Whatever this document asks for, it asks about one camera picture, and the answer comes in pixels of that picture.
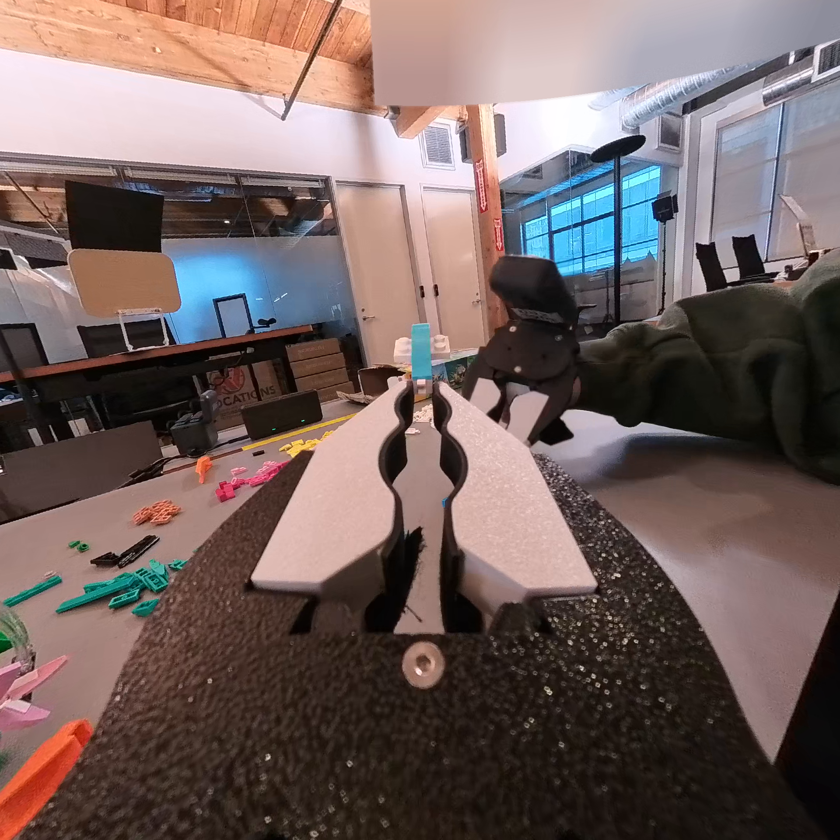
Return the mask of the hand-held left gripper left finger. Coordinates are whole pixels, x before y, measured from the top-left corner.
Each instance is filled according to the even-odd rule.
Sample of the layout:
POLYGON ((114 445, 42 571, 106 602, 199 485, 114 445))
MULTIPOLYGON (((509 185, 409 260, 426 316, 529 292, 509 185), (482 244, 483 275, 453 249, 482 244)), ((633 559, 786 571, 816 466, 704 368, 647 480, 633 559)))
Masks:
POLYGON ((256 589, 400 619, 416 562, 394 483, 413 410, 412 385, 398 383, 315 448, 251 575, 256 589))

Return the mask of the white and teal lego assembly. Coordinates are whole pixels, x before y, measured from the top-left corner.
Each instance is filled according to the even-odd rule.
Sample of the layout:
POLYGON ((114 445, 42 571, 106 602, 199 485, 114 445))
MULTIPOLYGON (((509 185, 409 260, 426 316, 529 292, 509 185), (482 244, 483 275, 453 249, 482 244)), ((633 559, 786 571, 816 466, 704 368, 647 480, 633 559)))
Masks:
POLYGON ((434 366, 450 359, 451 346, 447 335, 433 334, 427 322, 415 323, 409 336, 397 339, 394 365, 402 373, 388 378, 388 388, 411 384, 415 402, 429 398, 434 388, 434 366))

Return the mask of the colourful lego box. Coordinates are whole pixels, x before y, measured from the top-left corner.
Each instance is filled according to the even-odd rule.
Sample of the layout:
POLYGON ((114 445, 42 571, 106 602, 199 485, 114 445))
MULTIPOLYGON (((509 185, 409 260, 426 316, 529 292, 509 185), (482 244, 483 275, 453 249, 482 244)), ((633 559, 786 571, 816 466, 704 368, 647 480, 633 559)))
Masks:
POLYGON ((451 351, 445 359, 433 359, 433 381, 444 382, 454 390, 460 390, 478 351, 479 349, 451 351))

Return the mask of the large orange lego piece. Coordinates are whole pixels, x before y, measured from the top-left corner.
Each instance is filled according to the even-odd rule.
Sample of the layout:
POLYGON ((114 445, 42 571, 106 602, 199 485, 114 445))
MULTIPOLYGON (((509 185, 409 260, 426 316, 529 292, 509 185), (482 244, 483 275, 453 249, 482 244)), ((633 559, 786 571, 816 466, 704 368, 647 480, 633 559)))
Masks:
POLYGON ((88 719, 46 740, 1 791, 1 838, 13 839, 37 816, 73 769, 93 734, 88 719))

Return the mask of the black speaker box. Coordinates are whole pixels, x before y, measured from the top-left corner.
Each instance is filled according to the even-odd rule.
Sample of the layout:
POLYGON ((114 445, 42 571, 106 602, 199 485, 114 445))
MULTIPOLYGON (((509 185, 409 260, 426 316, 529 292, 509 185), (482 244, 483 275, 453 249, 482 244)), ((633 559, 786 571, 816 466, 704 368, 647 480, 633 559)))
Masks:
POLYGON ((242 409, 241 417, 248 437, 257 442, 314 425, 322 420, 322 409, 318 392, 309 390, 255 402, 242 409))

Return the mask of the white door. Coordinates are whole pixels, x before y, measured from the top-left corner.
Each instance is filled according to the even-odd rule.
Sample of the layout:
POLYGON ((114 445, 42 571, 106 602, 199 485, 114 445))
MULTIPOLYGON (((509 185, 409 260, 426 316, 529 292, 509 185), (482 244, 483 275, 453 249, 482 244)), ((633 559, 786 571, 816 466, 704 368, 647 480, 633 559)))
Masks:
POLYGON ((452 350, 476 349, 486 329, 474 195, 424 186, 422 203, 439 330, 452 350))
POLYGON ((421 320, 403 189, 336 182, 335 196, 366 364, 390 364, 421 320))

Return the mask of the stack of cardboard boxes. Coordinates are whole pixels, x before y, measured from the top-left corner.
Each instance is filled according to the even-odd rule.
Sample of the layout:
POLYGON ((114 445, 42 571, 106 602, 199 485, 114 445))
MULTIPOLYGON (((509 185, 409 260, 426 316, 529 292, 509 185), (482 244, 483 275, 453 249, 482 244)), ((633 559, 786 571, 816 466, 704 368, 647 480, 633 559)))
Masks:
POLYGON ((357 393, 340 339, 291 343, 287 346, 291 377, 298 392, 315 392, 320 403, 357 393))

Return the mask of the wooden pillar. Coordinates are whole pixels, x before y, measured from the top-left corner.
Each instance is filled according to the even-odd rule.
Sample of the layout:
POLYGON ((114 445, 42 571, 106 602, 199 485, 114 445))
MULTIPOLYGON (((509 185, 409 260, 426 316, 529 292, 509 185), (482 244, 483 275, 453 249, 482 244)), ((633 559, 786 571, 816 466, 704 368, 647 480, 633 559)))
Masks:
POLYGON ((467 105, 466 114, 469 152, 476 182, 481 299, 487 334, 491 338, 508 320, 505 305, 490 287, 492 270, 505 253, 496 120, 490 104, 467 105))

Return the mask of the black charging dock device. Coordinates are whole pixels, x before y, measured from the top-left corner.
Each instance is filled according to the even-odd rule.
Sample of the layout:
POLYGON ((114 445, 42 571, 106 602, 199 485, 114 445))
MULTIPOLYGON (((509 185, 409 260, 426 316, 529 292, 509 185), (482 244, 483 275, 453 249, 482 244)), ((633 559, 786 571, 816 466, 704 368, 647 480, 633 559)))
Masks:
POLYGON ((203 391, 191 402, 190 411, 169 425, 168 433, 180 456, 201 457, 218 443, 216 418, 220 402, 214 389, 203 391))

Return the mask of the black speaker on tripod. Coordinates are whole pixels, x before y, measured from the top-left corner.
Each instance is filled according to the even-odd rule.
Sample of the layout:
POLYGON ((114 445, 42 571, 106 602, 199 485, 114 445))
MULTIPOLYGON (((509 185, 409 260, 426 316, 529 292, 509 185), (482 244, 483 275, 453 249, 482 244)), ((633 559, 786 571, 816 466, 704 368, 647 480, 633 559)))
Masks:
POLYGON ((666 308, 667 298, 667 255, 668 255, 668 225, 679 212, 678 197, 671 191, 662 192, 652 202, 652 215, 659 225, 658 272, 659 292, 656 317, 659 318, 666 308))

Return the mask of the black office chair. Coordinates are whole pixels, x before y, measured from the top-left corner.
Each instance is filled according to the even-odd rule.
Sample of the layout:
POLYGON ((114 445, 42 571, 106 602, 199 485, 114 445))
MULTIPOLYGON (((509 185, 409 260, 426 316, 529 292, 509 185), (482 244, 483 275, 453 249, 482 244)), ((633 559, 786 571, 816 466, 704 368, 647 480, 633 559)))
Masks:
POLYGON ((765 266, 755 234, 731 237, 732 251, 736 259, 740 281, 766 278, 765 266))
POLYGON ((696 243, 696 259, 700 267, 707 292, 720 291, 728 287, 728 281, 718 255, 717 245, 696 243))

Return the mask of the wooden office desk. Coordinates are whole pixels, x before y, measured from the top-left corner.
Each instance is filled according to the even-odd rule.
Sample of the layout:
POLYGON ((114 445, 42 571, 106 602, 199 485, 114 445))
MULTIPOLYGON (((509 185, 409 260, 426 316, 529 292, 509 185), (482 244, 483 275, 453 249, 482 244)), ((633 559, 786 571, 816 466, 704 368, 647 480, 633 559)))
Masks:
POLYGON ((1 384, 24 383, 42 406, 80 397, 127 392, 131 385, 149 387, 171 381, 227 371, 260 362, 279 362, 289 387, 287 348, 301 338, 318 334, 311 324, 255 332, 232 338, 170 344, 156 349, 116 353, 101 358, 72 360, 1 373, 1 384))

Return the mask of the beige rounded board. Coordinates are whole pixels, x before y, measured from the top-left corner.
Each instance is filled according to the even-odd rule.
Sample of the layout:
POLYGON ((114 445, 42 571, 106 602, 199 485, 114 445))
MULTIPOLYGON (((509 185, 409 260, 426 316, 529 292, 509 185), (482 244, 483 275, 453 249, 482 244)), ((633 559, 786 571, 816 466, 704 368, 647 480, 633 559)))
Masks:
POLYGON ((161 252, 75 248, 67 257, 80 305, 105 319, 127 310, 180 310, 172 259, 161 252))

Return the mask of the wall air vent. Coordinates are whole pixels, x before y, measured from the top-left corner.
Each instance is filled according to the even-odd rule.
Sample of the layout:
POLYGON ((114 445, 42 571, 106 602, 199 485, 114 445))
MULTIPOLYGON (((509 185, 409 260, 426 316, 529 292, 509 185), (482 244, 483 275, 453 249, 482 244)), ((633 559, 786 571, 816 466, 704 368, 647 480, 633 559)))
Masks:
POLYGON ((432 122, 418 136, 422 166, 429 170, 453 171, 456 166, 452 129, 446 122, 432 122))

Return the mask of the white frame chair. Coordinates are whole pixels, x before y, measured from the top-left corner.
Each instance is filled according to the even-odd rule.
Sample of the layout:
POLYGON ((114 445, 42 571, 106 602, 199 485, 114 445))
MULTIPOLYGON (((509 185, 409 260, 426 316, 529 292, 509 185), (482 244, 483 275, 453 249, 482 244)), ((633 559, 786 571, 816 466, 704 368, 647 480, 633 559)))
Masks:
POLYGON ((159 308, 121 309, 118 323, 125 351, 156 350, 172 345, 165 314, 159 308))

